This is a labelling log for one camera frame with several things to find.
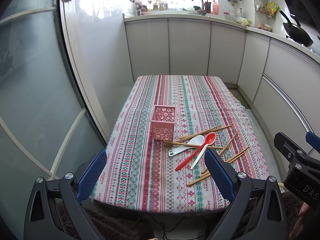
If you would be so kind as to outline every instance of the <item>human hand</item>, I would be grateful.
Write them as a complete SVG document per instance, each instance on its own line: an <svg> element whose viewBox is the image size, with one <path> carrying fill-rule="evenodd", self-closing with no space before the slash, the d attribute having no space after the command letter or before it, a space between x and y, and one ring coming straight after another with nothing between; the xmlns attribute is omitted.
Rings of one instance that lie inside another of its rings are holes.
<svg viewBox="0 0 320 240"><path fill-rule="evenodd" d="M296 224L294 225L292 232L289 234L289 240L294 240L302 231L303 229L303 219L304 216L308 213L309 211L309 205L306 203L303 203L299 212L299 218Z"/></svg>

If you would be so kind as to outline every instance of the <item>frying pan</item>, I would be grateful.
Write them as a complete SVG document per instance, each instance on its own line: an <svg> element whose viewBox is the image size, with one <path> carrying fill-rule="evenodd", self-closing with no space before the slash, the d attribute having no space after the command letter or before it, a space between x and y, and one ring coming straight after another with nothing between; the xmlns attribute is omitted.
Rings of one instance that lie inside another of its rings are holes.
<svg viewBox="0 0 320 240"><path fill-rule="evenodd" d="M282 10L279 10L279 12L287 20L287 23L283 23L283 26L289 37L295 42L303 44L306 47L311 46L313 44L313 40L310 38L309 34L301 28L301 24L295 15L291 14L290 16L296 21L297 24L293 24Z"/></svg>

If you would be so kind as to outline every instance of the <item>countertop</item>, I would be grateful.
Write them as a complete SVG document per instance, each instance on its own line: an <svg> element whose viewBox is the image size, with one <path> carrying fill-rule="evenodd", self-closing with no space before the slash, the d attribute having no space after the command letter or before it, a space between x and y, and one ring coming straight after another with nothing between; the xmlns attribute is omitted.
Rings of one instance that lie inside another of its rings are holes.
<svg viewBox="0 0 320 240"><path fill-rule="evenodd" d="M183 19L194 19L194 20L202 20L202 21L210 21L210 22L216 22L220 24L225 24L233 27L237 27L239 29L244 29L247 32L254 32L258 33L264 36L268 36L274 40L278 40L280 42L286 43L289 46L294 47L295 49L298 49L311 59L313 59L315 62L320 64L320 56L318 56L316 53L312 52L310 49L296 43L295 41L288 39L286 37L280 36L275 33L267 32L264 30L256 29L253 27L245 27L243 25L222 20L220 18L217 18L215 15L207 15L207 16L202 16L202 15L196 15L196 14L187 14L185 13L159 13L159 14L150 14L150 15L142 15L142 16L128 16L123 14L123 19L124 22L134 22L134 21L139 21L139 20L148 20L148 19L160 19L160 18L183 18Z"/></svg>

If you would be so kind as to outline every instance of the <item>striped tablecloth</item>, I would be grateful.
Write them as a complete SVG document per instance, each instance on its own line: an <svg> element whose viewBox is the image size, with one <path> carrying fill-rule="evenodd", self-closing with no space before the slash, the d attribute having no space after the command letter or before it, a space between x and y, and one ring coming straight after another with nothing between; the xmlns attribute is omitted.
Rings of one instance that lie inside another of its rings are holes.
<svg viewBox="0 0 320 240"><path fill-rule="evenodd" d="M250 119L220 78L142 76L135 82L110 137L107 165L93 191L96 200L160 213L220 211L229 205L211 177L186 187L186 183L199 178L205 169L204 158L193 170L191 163L180 171L174 170L195 149L168 156L171 147L154 141L150 130L153 105L177 107L175 140L219 124L233 124L216 132L215 146L225 146L239 131L223 158L229 159L249 146L246 154L232 166L250 178L268 177Z"/></svg>

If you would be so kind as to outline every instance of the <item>blue gripper pad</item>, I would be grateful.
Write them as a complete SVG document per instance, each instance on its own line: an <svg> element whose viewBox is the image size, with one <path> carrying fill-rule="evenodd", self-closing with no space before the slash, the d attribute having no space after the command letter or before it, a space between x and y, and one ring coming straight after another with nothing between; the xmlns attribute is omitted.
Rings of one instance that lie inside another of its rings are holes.
<svg viewBox="0 0 320 240"><path fill-rule="evenodd" d="M212 153L211 151L214 150L206 150L205 155L204 155L204 162L205 166L207 166L211 177L213 178L214 182L218 186L218 189L221 192L221 195L223 196L224 199L229 200L232 202L236 195L234 192L234 184L230 177L228 176L227 172L222 166L222 163L219 162L217 158L220 158L220 156L215 152ZM230 168L234 171L232 174L234 176L236 175L236 171L233 169L233 167L229 163L225 163L230 166Z"/></svg>
<svg viewBox="0 0 320 240"><path fill-rule="evenodd" d="M318 153L320 153L320 138L313 132L306 133L306 142L310 144Z"/></svg>
<svg viewBox="0 0 320 240"><path fill-rule="evenodd" d="M104 167L107 163L107 154L105 150L101 150L94 160L91 162L85 173L83 174L82 178L78 183L78 194L77 199L79 202L82 200L87 199L94 186L96 185L97 180L101 172L103 171Z"/></svg>

